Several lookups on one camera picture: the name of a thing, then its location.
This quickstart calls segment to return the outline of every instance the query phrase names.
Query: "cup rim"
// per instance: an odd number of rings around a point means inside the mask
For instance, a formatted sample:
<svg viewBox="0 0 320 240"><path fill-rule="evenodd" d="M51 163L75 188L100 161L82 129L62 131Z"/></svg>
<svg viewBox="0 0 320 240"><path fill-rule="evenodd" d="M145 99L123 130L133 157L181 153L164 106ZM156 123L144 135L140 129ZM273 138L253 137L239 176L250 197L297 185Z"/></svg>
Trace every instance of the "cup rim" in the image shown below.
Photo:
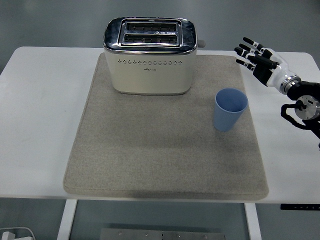
<svg viewBox="0 0 320 240"><path fill-rule="evenodd" d="M222 108L222 107L219 105L219 103L217 102L217 95L218 95L218 93L221 92L221 91L223 91L223 90L228 90L228 89L236 90L236 91L240 92L240 93L245 97L245 100L246 100L245 108L243 108L243 109L240 110L240 111L228 111L228 110L225 110L224 108ZM238 114L238 113L241 113L241 112L243 112L244 110L246 110L246 109L248 108L248 106L249 106L249 100L248 100L247 95L246 95L243 91L241 91L240 89L235 88L235 87L225 87L225 88L220 89L220 90L216 93L216 95L215 95L215 97L214 97L214 100L215 100L216 105L217 105L221 110L223 110L223 111L225 111L225 112L227 112L227 113L230 113L230 114Z"/></svg>

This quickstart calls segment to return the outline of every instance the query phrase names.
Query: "white cable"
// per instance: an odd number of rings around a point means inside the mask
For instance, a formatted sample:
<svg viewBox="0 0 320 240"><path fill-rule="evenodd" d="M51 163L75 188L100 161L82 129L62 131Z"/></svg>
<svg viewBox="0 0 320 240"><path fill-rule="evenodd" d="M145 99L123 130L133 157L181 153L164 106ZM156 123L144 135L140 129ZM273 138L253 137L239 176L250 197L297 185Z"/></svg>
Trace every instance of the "white cable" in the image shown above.
<svg viewBox="0 0 320 240"><path fill-rule="evenodd" d="M0 230L10 230L10 229L26 229L29 230L29 232L31 233L33 240L36 240L36 237L34 235L34 233L31 231L30 228L25 227L25 226L17 226L17 227L4 227L4 228L0 228Z"/></svg>

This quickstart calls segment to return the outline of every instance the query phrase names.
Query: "gray felt mat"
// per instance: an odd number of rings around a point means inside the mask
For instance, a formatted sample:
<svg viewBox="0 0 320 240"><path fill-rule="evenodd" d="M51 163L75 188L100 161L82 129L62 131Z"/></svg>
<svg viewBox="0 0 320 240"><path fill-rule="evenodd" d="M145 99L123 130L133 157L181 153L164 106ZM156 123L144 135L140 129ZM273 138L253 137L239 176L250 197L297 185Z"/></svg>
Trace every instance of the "gray felt mat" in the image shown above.
<svg viewBox="0 0 320 240"><path fill-rule="evenodd" d="M120 198L266 197L250 110L229 132L212 124L217 91L245 91L235 60L198 55L187 93L146 96L117 92L102 53L67 164L65 191Z"/></svg>

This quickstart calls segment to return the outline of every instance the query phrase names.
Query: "metal plate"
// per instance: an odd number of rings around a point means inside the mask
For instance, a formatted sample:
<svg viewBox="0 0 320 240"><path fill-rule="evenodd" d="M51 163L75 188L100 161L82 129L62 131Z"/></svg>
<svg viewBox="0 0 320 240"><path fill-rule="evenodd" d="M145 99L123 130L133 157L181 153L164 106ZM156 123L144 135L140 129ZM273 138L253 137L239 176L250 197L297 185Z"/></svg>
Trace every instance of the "metal plate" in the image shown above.
<svg viewBox="0 0 320 240"><path fill-rule="evenodd" d="M225 240L223 233L102 228L100 240Z"/></svg>

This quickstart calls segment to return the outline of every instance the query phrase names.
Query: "toaster slot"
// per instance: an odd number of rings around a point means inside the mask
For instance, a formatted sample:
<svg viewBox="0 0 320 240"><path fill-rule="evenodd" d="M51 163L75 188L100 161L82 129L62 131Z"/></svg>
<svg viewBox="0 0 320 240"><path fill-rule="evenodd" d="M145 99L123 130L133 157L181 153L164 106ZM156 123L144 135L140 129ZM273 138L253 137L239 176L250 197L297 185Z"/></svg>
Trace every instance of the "toaster slot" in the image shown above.
<svg viewBox="0 0 320 240"><path fill-rule="evenodd" d="M139 46L178 46L177 35L170 34L125 34L123 38L124 45Z"/></svg>
<svg viewBox="0 0 320 240"><path fill-rule="evenodd" d="M168 22L127 22L125 28L127 31L175 32L177 31L177 24Z"/></svg>

